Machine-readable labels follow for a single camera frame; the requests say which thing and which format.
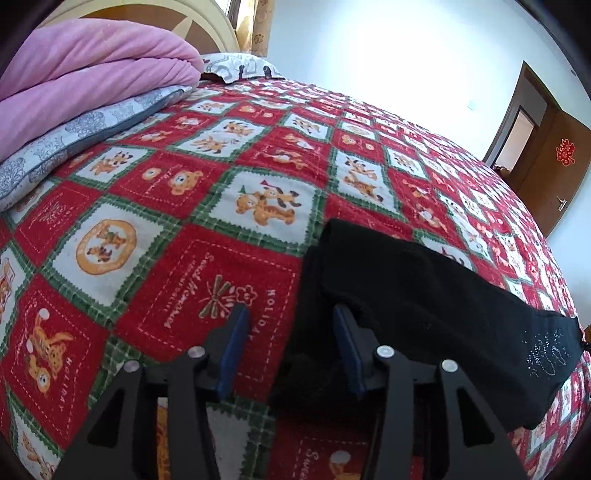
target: red paper cut decoration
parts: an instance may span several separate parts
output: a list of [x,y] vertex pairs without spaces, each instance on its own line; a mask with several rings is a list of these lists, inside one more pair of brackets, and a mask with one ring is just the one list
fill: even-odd
[[574,163],[573,154],[575,150],[574,143],[570,142],[568,138],[563,138],[560,145],[556,147],[556,160],[568,167]]

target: door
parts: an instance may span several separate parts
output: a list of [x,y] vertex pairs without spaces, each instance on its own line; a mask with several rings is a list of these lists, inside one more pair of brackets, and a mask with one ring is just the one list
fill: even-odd
[[587,172],[591,159],[591,130],[559,111],[535,155],[527,176],[515,192],[544,236],[548,236],[569,207]]

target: black garment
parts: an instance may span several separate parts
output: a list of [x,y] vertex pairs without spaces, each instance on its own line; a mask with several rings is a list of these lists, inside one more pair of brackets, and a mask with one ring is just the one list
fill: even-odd
[[272,408],[350,407],[332,332],[338,302],[411,360],[454,359],[508,432],[543,419],[583,352],[576,318],[534,309],[422,245],[331,220],[304,259]]

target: folded pink blanket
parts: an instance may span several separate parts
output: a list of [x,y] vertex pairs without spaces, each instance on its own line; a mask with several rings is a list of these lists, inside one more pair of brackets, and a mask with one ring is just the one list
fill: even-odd
[[76,19],[35,30],[0,79],[0,161],[74,117],[170,85],[195,85],[199,52],[160,28]]
[[81,68],[123,59],[186,60],[199,52],[172,32],[124,20],[75,18],[34,30],[0,79],[0,100]]

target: gray patterned pillow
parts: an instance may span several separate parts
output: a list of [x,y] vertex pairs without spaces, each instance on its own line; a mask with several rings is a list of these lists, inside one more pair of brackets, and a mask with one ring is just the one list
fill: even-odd
[[201,58],[205,64],[202,79],[209,79],[207,74],[217,75],[225,83],[259,77],[284,78],[272,63],[249,53],[210,53]]
[[192,90],[181,85],[158,88],[83,113],[32,140],[0,164],[0,212],[21,200],[68,158],[134,127]]

